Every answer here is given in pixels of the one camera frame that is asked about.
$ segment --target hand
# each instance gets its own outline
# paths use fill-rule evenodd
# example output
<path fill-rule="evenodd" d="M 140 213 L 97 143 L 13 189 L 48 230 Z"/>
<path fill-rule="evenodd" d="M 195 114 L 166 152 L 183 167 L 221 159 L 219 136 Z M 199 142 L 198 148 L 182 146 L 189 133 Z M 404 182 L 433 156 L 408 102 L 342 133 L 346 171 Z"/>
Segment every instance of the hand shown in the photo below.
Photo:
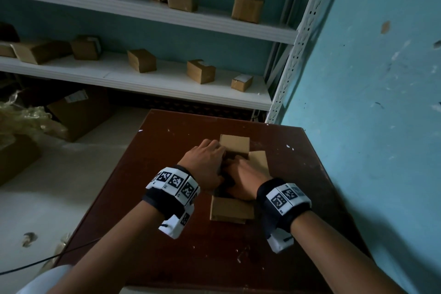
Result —
<path fill-rule="evenodd" d="M 223 182 L 218 175 L 225 147 L 216 140 L 203 140 L 201 145 L 187 152 L 178 165 L 190 171 L 201 189 L 212 190 Z"/>
<path fill-rule="evenodd" d="M 236 199 L 255 200 L 257 190 L 264 182 L 271 180 L 272 177 L 267 173 L 261 172 L 244 157 L 237 155 L 234 160 L 227 159 L 223 170 L 228 173 L 236 183 L 227 189 L 227 192 Z"/>

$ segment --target wooden table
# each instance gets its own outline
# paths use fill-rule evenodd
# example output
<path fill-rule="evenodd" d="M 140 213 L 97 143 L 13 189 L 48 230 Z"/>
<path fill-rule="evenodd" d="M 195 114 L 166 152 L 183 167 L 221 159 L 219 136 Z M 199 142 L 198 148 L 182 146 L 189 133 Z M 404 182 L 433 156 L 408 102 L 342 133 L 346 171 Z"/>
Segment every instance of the wooden table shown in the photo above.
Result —
<path fill-rule="evenodd" d="M 162 168 L 176 164 L 204 138 L 248 136 L 251 151 L 265 150 L 270 173 L 295 182 L 313 210 L 363 252 L 369 252 L 301 128 L 151 110 L 106 185 L 85 214 L 67 249 L 102 237 L 141 199 Z M 328 293 L 330 289 L 302 248 L 275 254 L 258 221 L 232 224 L 209 220 L 211 196 L 201 193 L 195 212 L 177 240 L 159 230 L 129 278 L 132 286 Z M 75 264 L 91 248 L 62 256 Z"/>

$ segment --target white shelf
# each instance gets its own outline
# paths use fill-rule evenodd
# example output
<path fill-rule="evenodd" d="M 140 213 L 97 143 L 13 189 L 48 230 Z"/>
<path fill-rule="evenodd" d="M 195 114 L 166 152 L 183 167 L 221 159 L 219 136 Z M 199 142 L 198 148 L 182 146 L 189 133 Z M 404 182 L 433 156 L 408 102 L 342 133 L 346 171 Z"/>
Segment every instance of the white shelf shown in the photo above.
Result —
<path fill-rule="evenodd" d="M 297 31 L 280 25 L 252 24 L 233 20 L 230 13 L 199 8 L 190 13 L 168 8 L 152 0 L 37 0 L 94 11 L 125 15 L 168 24 L 218 31 L 274 42 L 293 44 Z"/>
<path fill-rule="evenodd" d="M 68 80 L 76 83 L 132 90 L 160 96 L 215 103 L 233 107 L 269 110 L 269 97 L 263 77 L 254 76 L 246 92 L 233 90 L 231 80 L 239 72 L 216 70 L 216 80 L 198 84 L 187 76 L 185 63 L 157 60 L 157 71 L 139 73 L 128 64 L 126 54 L 105 52 L 99 61 L 77 61 L 63 57 L 43 65 L 0 57 L 0 71 Z"/>

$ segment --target blue wall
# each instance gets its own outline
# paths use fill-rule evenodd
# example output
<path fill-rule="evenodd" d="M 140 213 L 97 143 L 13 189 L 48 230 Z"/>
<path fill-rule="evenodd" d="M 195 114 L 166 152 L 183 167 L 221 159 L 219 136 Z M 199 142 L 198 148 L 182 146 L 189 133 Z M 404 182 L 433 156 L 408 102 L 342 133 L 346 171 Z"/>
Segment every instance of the blue wall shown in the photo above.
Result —
<path fill-rule="evenodd" d="M 201 6 L 231 11 L 234 0 L 200 0 Z M 284 0 L 266 0 L 262 21 L 278 23 Z M 158 58 L 184 62 L 203 58 L 219 68 L 263 74 L 271 42 L 134 19 L 29 0 L 0 0 L 0 20 L 22 37 L 71 40 L 97 34 L 104 49 L 124 52 L 144 47 Z"/>
<path fill-rule="evenodd" d="M 335 0 L 282 120 L 410 293 L 441 292 L 440 20 L 441 0 Z"/>

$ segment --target wire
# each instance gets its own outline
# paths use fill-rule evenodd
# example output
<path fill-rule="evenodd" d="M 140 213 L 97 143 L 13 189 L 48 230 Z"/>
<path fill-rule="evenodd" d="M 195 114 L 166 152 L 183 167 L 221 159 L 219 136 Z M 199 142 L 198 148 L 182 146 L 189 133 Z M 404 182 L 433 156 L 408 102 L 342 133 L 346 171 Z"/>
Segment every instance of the wire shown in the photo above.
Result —
<path fill-rule="evenodd" d="M 57 255 L 54 255 L 54 256 L 52 256 L 52 257 L 45 258 L 45 259 L 42 259 L 42 260 L 36 261 L 35 263 L 32 263 L 32 264 L 28 264 L 28 265 L 26 265 L 26 266 L 19 267 L 18 269 L 12 269 L 12 270 L 8 270 L 8 271 L 0 272 L 0 275 L 5 275 L 5 274 L 9 274 L 9 273 L 17 272 L 17 271 L 19 271 L 19 270 L 27 269 L 28 267 L 31 267 L 31 266 L 34 266 L 34 265 L 44 263 L 45 261 L 51 260 L 52 258 L 57 258 L 57 257 L 59 257 L 59 256 L 63 256 L 63 254 L 65 254 L 65 253 L 68 253 L 68 252 L 71 252 L 71 251 L 74 251 L 74 250 L 77 250 L 77 249 L 83 248 L 83 247 L 85 247 L 85 246 L 87 246 L 87 245 L 89 245 L 89 244 L 95 243 L 95 242 L 99 241 L 100 239 L 101 239 L 101 237 L 100 237 L 100 238 L 97 238 L 97 239 L 94 239 L 93 241 L 90 241 L 90 242 L 88 242 L 88 243 L 86 243 L 86 244 L 83 244 L 83 245 L 81 245 L 81 246 L 77 246 L 76 248 L 73 248 L 73 249 L 70 249 L 70 250 L 63 251 L 63 252 L 61 252 L 61 253 L 59 253 L 59 254 L 57 254 Z"/>

